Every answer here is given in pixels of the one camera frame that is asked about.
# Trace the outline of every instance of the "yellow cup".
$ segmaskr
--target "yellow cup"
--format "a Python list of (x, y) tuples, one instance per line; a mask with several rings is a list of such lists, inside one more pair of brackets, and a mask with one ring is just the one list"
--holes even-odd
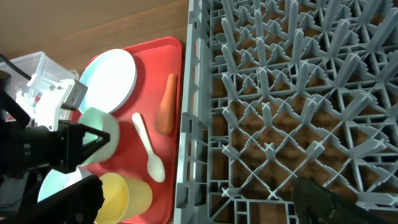
[(97, 224), (115, 224), (144, 213), (152, 203), (152, 190), (142, 180), (107, 173), (99, 178), (104, 204), (98, 210)]

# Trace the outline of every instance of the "white plate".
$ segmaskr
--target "white plate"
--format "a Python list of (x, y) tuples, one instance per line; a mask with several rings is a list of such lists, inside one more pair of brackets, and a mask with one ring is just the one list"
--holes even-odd
[(80, 82), (88, 87), (79, 110), (94, 107), (105, 113), (115, 112), (130, 97), (137, 80), (131, 54), (113, 49), (95, 58), (83, 72)]

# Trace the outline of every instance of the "light green cup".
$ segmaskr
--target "light green cup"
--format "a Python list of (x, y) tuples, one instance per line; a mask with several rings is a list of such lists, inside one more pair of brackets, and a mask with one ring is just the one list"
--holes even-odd
[[(81, 165), (94, 164), (109, 159), (119, 144), (120, 129), (118, 121), (111, 115), (96, 108), (87, 109), (80, 117), (79, 123), (104, 131), (111, 135), (111, 140), (94, 152)], [(98, 138), (95, 134), (86, 133), (83, 144), (88, 144)]]

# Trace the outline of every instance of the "red tray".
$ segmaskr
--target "red tray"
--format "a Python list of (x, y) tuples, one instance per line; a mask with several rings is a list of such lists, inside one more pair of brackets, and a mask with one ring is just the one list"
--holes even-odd
[[(178, 39), (165, 37), (126, 47), (124, 50), (134, 58), (137, 67), (137, 82), (127, 102), (112, 114), (120, 125), (119, 146), (110, 159), (89, 165), (87, 168), (98, 176), (107, 172), (116, 172), (143, 180), (150, 185), (153, 201), (148, 211), (124, 223), (166, 223), (172, 211), (174, 196), (180, 120), (182, 46)], [(178, 76), (178, 100), (175, 105), (174, 130), (169, 135), (164, 135), (155, 130), (155, 114), (159, 109), (170, 73)], [(148, 155), (131, 121), (132, 114), (136, 112), (142, 115), (153, 150), (164, 164), (166, 179), (162, 183), (154, 181), (148, 174)]]

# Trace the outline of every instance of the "wooden surface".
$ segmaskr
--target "wooden surface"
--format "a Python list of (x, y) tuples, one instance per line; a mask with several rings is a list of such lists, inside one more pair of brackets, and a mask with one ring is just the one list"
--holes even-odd
[[(71, 35), (66, 35), (64, 37), (48, 40), (40, 44), (31, 45), (22, 50), (16, 50), (6, 54), (9, 58), (14, 58), (26, 54), (30, 54), (37, 51), (45, 52), (51, 59), (55, 60), (61, 66), (71, 70), (75, 69), (80, 74), (84, 71), (84, 67), (87, 62), (93, 58), (95, 55), (100, 54), (109, 49), (123, 48), (126, 46), (139, 44), (141, 42), (146, 42), (149, 40), (157, 39), (164, 36), (174, 36), (182, 41), (183, 47), (185, 46), (186, 36), (187, 36), (187, 17), (188, 17), (188, 1), (187, 0), (175, 0), (168, 1), (163, 5), (153, 7), (151, 9), (132, 14), (130, 16), (123, 17), (121, 19), (102, 24), (90, 29), (86, 29)], [(213, 97), (225, 96), (226, 90), (223, 87), (222, 82), (213, 83), (214, 92)], [(304, 99), (297, 98), (292, 103), (294, 110), (300, 114), (302, 110)], [(275, 114), (277, 107), (272, 106), (272, 114)], [(238, 116), (243, 114), (242, 105), (233, 104), (232, 105), (234, 113)], [(323, 127), (325, 129), (333, 129), (338, 121), (327, 115), (323, 111), (317, 111), (314, 115), (312, 123)], [(222, 116), (213, 117), (213, 130), (217, 133), (213, 133), (214, 136), (225, 135), (227, 130), (227, 123)], [(263, 126), (262, 121), (256, 120), (256, 118), (248, 118), (242, 124), (246, 131), (257, 131), (260, 126)], [(285, 131), (292, 130), (298, 124), (287, 114), (282, 114), (275, 120), (275, 125), (279, 129)], [(340, 130), (336, 131), (336, 135), (340, 136)], [(313, 140), (317, 139), (317, 135), (309, 130), (303, 129), (297, 134), (296, 140), (303, 147), (308, 146)], [(364, 136), (358, 133), (358, 141), (363, 141)], [(233, 146), (236, 149), (241, 149), (243, 144), (247, 139), (240, 133), (233, 133)], [(261, 143), (270, 143), (279, 145), (282, 138), (274, 131), (267, 130), (262, 136), (259, 137)], [(266, 158), (264, 153), (258, 153), (255, 148), (249, 149), (243, 155), (243, 160), (247, 161), (247, 164), (254, 169), (262, 163)], [(346, 156), (339, 152), (339, 150), (333, 148), (332, 146), (326, 146), (325, 157), (320, 157), (319, 160), (328, 164), (331, 167), (337, 169), (345, 161)], [(297, 167), (302, 161), (305, 155), (298, 151), (291, 145), (287, 145), (284, 149), (277, 155), (278, 159), (288, 167), (291, 166), (293, 169)], [(213, 168), (217, 172), (213, 176), (219, 176), (217, 179), (222, 179), (224, 175), (228, 173), (228, 161), (225, 162), (225, 156), (214, 155), (214, 166)], [(248, 176), (245, 173), (245, 169), (242, 167), (233, 167), (234, 176), (233, 182), (236, 185), (242, 184)], [(328, 178), (327, 172), (321, 172), (316, 164), (309, 162), (305, 167), (300, 170), (300, 175), (306, 176), (315, 182), (321, 183)], [(259, 174), (263, 177), (263, 180), (267, 183), (272, 183), (277, 186), (281, 181), (286, 178), (284, 171), (275, 164), (270, 164)], [(352, 180), (352, 176), (346, 176), (349, 181)], [(375, 176), (372, 173), (368, 175), (368, 181), (372, 182)], [(281, 191), (281, 197), (288, 200), (291, 198), (291, 191), (293, 182), (288, 183), (286, 188)], [(357, 197), (350, 190), (347, 190), (342, 185), (331, 185), (331, 189), (340, 195), (345, 196), (350, 201), (356, 201)], [(260, 183), (252, 183), (243, 194), (248, 198), (264, 198), (267, 197), (268, 193)], [(222, 221), (229, 220), (230, 213), (222, 217)], [(390, 214), (378, 213), (378, 215), (386, 218)], [(286, 223), (284, 208), (280, 208), (278, 205), (265, 205), (259, 204), (252, 208), (252, 222), (253, 223)]]
[(188, 1), (175, 0), (65, 37), (9, 52), (5, 56), (15, 58), (43, 51), (61, 66), (77, 70), (81, 74), (91, 58), (109, 49), (123, 48), (165, 36), (178, 38), (184, 47), (187, 20)]
[(0, 52), (24, 49), (172, 1), (0, 0)]

